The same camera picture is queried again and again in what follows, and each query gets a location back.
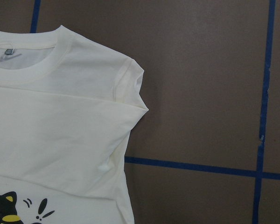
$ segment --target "folded sleeve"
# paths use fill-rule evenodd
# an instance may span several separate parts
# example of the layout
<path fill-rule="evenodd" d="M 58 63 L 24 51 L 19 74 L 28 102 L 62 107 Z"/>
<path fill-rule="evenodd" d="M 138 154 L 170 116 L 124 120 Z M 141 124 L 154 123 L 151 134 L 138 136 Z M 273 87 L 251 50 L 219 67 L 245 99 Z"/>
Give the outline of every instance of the folded sleeve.
<path fill-rule="evenodd" d="M 144 70 L 132 58 L 128 58 L 122 66 L 115 83 L 115 101 L 128 105 L 133 105 L 148 111 L 140 96 Z"/>

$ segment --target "shirt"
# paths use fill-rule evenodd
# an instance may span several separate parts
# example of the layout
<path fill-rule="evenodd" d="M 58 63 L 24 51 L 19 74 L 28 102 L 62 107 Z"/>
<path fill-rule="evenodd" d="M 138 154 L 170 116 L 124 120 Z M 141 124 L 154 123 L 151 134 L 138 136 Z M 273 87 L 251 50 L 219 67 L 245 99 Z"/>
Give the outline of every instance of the shirt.
<path fill-rule="evenodd" d="M 143 73 L 63 25 L 0 31 L 0 223 L 134 223 L 124 155 Z"/>

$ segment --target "blue grid line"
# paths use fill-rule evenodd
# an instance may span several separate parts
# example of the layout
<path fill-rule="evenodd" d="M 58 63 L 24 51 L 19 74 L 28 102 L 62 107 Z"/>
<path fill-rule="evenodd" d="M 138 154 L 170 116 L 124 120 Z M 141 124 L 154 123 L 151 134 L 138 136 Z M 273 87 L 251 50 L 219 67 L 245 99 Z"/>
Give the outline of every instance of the blue grid line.
<path fill-rule="evenodd" d="M 259 213 L 259 202 L 261 196 L 263 161 L 264 161 L 265 141 L 266 141 L 266 115 L 267 115 L 268 90 L 270 84 L 270 67 L 271 67 L 272 47 L 273 47 L 274 14 L 275 14 L 275 0 L 270 0 L 267 34 L 266 34 L 266 58 L 265 58 L 261 111 L 260 111 L 260 126 L 259 126 L 259 138 L 261 144 L 258 147 L 258 153 L 257 153 L 257 168 L 256 168 L 257 175 L 255 178 L 253 217 L 252 217 L 253 224 L 258 224 L 259 222 L 258 213 Z"/>
<path fill-rule="evenodd" d="M 40 5 L 41 5 L 41 0 L 34 1 L 30 33 L 36 33 Z"/>
<path fill-rule="evenodd" d="M 184 163 L 184 162 L 152 160 L 152 159 L 137 158 L 137 157 L 130 157 L 130 156 L 125 156 L 125 162 L 140 164 L 140 165 L 187 169 L 187 170 L 202 171 L 202 172 L 209 172 L 209 173 L 239 175 L 239 176 L 248 176 L 248 177 L 257 177 L 258 175 L 257 172 L 254 170 L 207 166 L 207 165 L 199 165 L 199 164 Z M 263 172 L 262 178 L 280 180 L 280 174 Z"/>

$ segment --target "black cat graphic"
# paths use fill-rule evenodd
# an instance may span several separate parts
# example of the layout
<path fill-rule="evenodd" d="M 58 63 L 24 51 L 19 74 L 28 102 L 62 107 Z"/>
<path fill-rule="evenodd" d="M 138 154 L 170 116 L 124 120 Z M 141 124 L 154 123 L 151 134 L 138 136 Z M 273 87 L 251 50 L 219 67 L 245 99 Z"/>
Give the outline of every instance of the black cat graphic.
<path fill-rule="evenodd" d="M 23 200 L 28 208 L 32 205 L 32 201 L 27 198 L 29 202 Z M 0 224 L 24 224 L 21 221 L 21 218 L 18 216 L 15 204 L 17 202 L 17 194 L 14 191 L 8 192 L 6 194 L 0 195 Z M 47 206 L 48 200 L 47 198 L 43 199 L 39 208 L 38 214 L 41 215 Z M 36 219 L 41 221 L 42 219 L 48 217 L 53 214 L 55 211 L 50 211 L 43 216 L 36 216 Z"/>
<path fill-rule="evenodd" d="M 15 209 L 17 194 L 13 191 L 0 195 L 0 224 L 23 224 Z"/>

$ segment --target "crew neck collar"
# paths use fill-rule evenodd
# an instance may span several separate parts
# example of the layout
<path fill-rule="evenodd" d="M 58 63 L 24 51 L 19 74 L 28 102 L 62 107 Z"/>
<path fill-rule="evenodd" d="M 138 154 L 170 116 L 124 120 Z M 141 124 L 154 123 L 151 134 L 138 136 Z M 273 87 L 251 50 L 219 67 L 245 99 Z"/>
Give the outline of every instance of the crew neck collar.
<path fill-rule="evenodd" d="M 74 32 L 60 25 L 55 30 L 43 33 L 8 33 L 0 31 L 0 48 L 45 49 L 52 48 L 40 62 L 21 69 L 0 68 L 0 84 L 21 84 L 49 74 L 60 63 L 70 49 Z"/>

